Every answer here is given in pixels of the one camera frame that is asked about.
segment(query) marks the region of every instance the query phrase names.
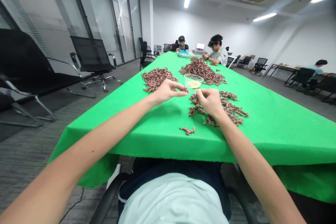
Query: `forearm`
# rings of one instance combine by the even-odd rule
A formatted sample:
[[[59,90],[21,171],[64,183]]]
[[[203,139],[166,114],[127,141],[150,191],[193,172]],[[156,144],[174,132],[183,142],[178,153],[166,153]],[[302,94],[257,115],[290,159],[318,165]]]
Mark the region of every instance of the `forearm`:
[[[81,177],[153,106],[151,96],[148,96],[82,137],[34,179],[1,215],[0,222],[58,223]]]
[[[252,142],[226,114],[217,122],[271,223],[305,223],[286,188]]]

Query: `white shirt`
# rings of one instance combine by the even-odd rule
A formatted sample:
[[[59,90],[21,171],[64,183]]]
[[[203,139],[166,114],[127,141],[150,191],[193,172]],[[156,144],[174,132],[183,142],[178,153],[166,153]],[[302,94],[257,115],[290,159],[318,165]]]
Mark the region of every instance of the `white shirt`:
[[[127,200],[119,224],[229,224],[214,188],[180,173],[143,184]]]

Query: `plastic bowl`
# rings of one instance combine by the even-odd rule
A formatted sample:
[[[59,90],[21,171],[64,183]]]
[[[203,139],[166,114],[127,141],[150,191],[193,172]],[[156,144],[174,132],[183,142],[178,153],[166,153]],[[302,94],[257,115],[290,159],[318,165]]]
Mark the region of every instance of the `plastic bowl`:
[[[190,89],[197,89],[200,87],[204,79],[201,76],[186,74],[184,75],[184,85]]]

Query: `man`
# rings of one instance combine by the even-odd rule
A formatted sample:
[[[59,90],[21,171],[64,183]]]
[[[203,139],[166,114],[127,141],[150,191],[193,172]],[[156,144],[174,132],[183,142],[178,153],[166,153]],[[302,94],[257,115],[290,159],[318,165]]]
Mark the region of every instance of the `man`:
[[[184,49],[184,50],[189,50],[189,46],[186,44],[186,40],[184,38],[184,36],[180,36],[178,38],[178,44],[175,45],[175,47],[173,47],[173,51],[176,48],[175,52],[179,52],[180,50]]]
[[[319,61],[317,61],[317,62],[315,63],[314,66],[306,66],[305,68],[309,68],[309,69],[313,69],[313,70],[315,70],[315,73],[314,73],[313,76],[315,76],[316,74],[326,76],[328,73],[327,73],[327,72],[324,72],[324,71],[321,69],[321,67],[323,67],[324,65],[327,65],[327,64],[328,64],[328,61],[326,61],[326,60],[324,60],[324,59],[320,59]],[[316,79],[313,79],[313,78],[310,78],[310,80],[309,80],[307,83],[303,84],[303,87],[304,87],[304,88],[307,87],[307,84],[310,85],[310,87],[311,87],[310,89],[311,89],[311,90],[314,90],[314,85],[317,84],[317,80],[316,80]]]
[[[152,108],[173,97],[188,100],[185,90],[182,84],[166,79],[154,93],[91,130],[43,169],[2,213],[0,223],[59,224],[82,176]],[[220,126],[223,141],[231,147],[270,223],[306,224],[272,167],[225,113],[219,91],[198,89],[196,94],[204,111]],[[219,167],[216,162],[183,160],[154,161],[146,167],[134,162],[134,175],[126,182],[133,193],[124,201],[119,224],[228,224],[230,200]],[[122,190],[120,200],[125,199]]]
[[[221,49],[222,40],[223,37],[219,34],[213,36],[208,43],[208,46],[212,48],[212,53],[210,56],[203,54],[203,58],[205,60],[209,60],[211,63],[222,64],[223,66],[226,66],[228,56],[225,50]]]

